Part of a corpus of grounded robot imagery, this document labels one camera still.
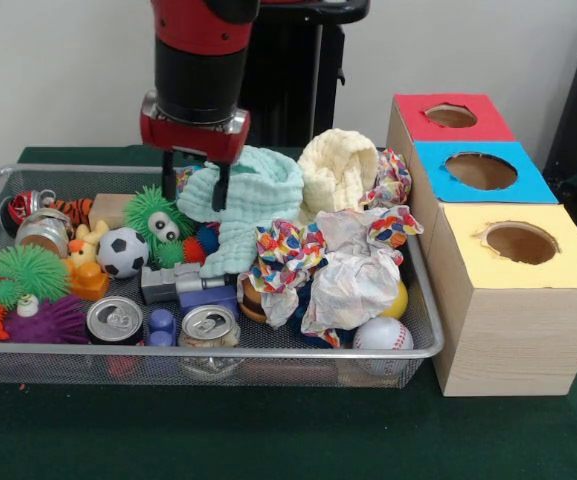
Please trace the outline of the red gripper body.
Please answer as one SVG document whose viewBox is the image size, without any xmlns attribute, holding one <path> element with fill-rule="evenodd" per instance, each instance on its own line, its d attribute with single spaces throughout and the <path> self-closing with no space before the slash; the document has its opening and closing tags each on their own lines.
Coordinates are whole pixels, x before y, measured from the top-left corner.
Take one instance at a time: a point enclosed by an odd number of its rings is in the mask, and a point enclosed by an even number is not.
<svg viewBox="0 0 577 480">
<path fill-rule="evenodd" d="M 145 144 L 165 151 L 201 154 L 213 163 L 235 163 L 249 128 L 250 114 L 241 109 L 226 123 L 208 126 L 171 120 L 156 107 L 143 107 L 140 112 L 141 137 Z"/>
</svg>

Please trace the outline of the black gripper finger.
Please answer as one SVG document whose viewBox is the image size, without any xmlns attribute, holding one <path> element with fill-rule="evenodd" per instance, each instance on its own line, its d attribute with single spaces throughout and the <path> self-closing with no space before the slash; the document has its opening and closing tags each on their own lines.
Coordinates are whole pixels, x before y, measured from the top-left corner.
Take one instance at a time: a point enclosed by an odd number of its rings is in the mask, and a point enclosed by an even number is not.
<svg viewBox="0 0 577 480">
<path fill-rule="evenodd" d="M 214 211 L 222 211 L 226 208 L 231 171 L 231 165 L 227 163 L 219 163 L 218 167 L 219 176 L 212 195 L 212 209 Z"/>
<path fill-rule="evenodd" d="M 162 155 L 162 180 L 161 188 L 166 200 L 176 198 L 176 170 L 174 168 L 174 152 L 166 150 Z"/>
</svg>

